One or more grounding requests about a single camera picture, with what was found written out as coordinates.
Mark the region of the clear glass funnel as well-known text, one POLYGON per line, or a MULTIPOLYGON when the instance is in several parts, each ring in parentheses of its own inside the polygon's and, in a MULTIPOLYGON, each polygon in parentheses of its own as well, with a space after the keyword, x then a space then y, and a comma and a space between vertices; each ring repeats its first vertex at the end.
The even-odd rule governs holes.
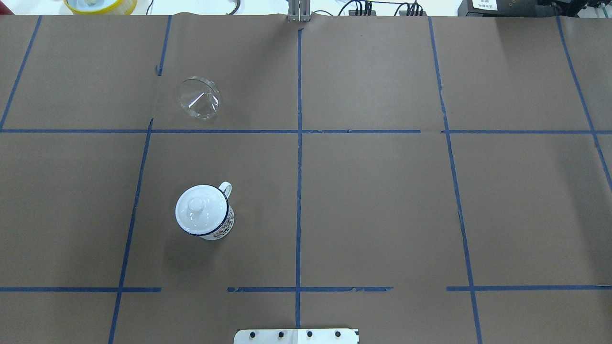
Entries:
POLYGON ((216 117, 220 109, 221 95, 214 81, 193 76, 178 85, 177 102, 188 115, 208 120, 216 117))

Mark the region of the aluminium frame post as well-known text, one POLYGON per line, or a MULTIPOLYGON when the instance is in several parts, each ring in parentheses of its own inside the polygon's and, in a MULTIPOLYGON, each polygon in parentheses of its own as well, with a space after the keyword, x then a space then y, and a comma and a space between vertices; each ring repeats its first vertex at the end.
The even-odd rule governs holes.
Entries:
POLYGON ((310 0, 287 0, 289 22, 309 22, 312 18, 310 0))

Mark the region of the yellow tape roll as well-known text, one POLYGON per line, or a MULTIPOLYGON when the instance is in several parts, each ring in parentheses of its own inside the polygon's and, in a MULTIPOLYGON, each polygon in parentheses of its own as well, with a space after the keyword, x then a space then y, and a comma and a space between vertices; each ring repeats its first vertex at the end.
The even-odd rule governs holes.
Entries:
POLYGON ((137 0, 64 0, 75 15, 131 15, 137 0))

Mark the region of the black box with label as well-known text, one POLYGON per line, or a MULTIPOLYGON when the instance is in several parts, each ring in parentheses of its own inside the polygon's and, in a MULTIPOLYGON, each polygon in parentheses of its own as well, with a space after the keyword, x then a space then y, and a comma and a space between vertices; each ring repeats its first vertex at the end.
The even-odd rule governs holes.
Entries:
POLYGON ((538 17, 536 0, 462 0, 458 17, 538 17))

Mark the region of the brown paper table cover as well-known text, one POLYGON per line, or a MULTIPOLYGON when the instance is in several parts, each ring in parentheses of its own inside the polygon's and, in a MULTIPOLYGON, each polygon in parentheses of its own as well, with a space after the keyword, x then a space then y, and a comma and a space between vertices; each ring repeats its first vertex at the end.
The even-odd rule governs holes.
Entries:
POLYGON ((603 18, 3 15, 1 342, 609 344, 610 59, 603 18))

